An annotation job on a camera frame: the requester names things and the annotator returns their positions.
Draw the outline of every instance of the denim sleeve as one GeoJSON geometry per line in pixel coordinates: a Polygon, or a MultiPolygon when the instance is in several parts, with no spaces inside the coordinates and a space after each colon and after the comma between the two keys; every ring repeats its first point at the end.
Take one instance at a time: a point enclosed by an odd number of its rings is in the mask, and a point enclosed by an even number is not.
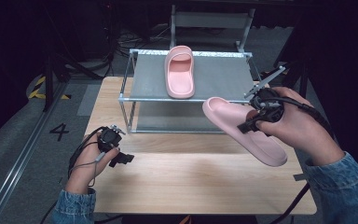
{"type": "Polygon", "coordinates": [[[348,152],[329,165],[308,165],[305,172],[321,196],[324,223],[358,223],[358,163],[348,152]]]}
{"type": "Polygon", "coordinates": [[[73,194],[62,190],[53,210],[53,223],[94,223],[95,190],[89,194],[73,194]]]}

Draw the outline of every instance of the floor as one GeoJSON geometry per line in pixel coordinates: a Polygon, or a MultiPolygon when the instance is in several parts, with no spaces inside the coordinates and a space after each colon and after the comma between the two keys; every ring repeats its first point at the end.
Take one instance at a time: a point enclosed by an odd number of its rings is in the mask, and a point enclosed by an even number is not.
{"type": "MultiPolygon", "coordinates": [[[[108,76],[122,76],[125,73],[127,58],[124,55],[130,48],[169,49],[169,29],[166,24],[156,27],[150,43],[135,44],[130,39],[120,39],[122,48],[116,50],[112,70],[108,76]]],[[[257,73],[273,69],[276,60],[292,29],[276,27],[251,29],[245,51],[252,52],[257,73]]],[[[177,44],[188,45],[193,50],[232,51],[241,33],[235,30],[183,29],[177,33],[177,44]]],[[[85,66],[98,63],[89,60],[85,66]]],[[[103,76],[107,68],[95,73],[103,76]]],[[[38,81],[30,83],[29,95],[38,81]]],[[[282,77],[271,81],[279,86],[282,77]]],[[[55,83],[55,92],[70,99],[58,100],[48,112],[42,112],[44,100],[32,98],[27,106],[19,111],[0,130],[0,223],[39,223],[49,208],[57,200],[66,179],[68,160],[80,143],[88,124],[93,102],[97,96],[101,80],[90,79],[83,74],[73,74],[65,85],[55,83]],[[68,131],[60,135],[53,130],[68,131]]],[[[318,98],[309,83],[308,99],[323,112],[318,98]]],[[[307,158],[299,151],[300,163],[307,158]]],[[[312,192],[319,204],[318,195],[312,192]]],[[[96,219],[106,219],[114,214],[96,214],[96,219]]],[[[295,216],[294,223],[321,223],[322,214],[318,211],[312,216],[295,216]]],[[[257,223],[270,223],[276,216],[256,216],[257,223]]],[[[120,218],[110,223],[121,223],[120,218]]],[[[288,217],[282,223],[291,223],[288,217]]]]}

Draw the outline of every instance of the hand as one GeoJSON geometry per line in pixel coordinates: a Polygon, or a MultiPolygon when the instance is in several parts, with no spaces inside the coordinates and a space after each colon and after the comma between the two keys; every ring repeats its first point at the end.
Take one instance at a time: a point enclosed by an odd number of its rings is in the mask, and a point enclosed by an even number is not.
{"type": "MultiPolygon", "coordinates": [[[[285,87],[275,87],[273,90],[280,96],[312,106],[295,91],[285,87]]],[[[345,155],[324,127],[296,105],[284,103],[284,113],[278,122],[258,121],[256,125],[263,133],[274,135],[285,144],[309,153],[314,165],[330,164],[345,155]]]]}
{"type": "MultiPolygon", "coordinates": [[[[95,159],[101,154],[97,143],[98,135],[99,133],[94,134],[88,143],[85,144],[86,147],[77,158],[74,167],[77,167],[81,164],[94,162],[95,159]]],[[[69,177],[65,190],[75,194],[87,194],[91,180],[103,171],[107,163],[110,162],[118,154],[118,152],[119,148],[115,147],[108,151],[97,164],[93,163],[75,168],[69,177]]]]}

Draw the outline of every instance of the slide sandal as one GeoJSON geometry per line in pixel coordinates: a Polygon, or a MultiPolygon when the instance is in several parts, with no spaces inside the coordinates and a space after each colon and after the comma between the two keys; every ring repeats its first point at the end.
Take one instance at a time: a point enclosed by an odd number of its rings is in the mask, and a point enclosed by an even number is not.
{"type": "Polygon", "coordinates": [[[194,58],[188,46],[176,46],[165,58],[165,81],[172,98],[186,99],[194,95],[194,58]]]}
{"type": "Polygon", "coordinates": [[[255,109],[250,105],[233,104],[220,97],[212,97],[202,105],[205,116],[223,132],[245,147],[257,159],[269,166],[281,166],[287,162],[286,152],[272,138],[262,132],[242,133],[237,126],[255,109]]]}

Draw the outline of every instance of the wooden table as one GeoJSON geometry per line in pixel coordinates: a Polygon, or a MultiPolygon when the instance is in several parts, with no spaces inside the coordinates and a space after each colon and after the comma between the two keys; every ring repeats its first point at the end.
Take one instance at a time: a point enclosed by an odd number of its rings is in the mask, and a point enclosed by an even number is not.
{"type": "MultiPolygon", "coordinates": [[[[118,103],[122,77],[106,77],[86,133],[116,124],[125,130],[118,103]]],[[[226,134],[130,133],[120,148],[131,163],[107,167],[96,179],[95,212],[136,214],[281,214],[306,184],[294,150],[269,167],[226,134]]],[[[308,192],[292,214],[314,214],[308,192]]]]}

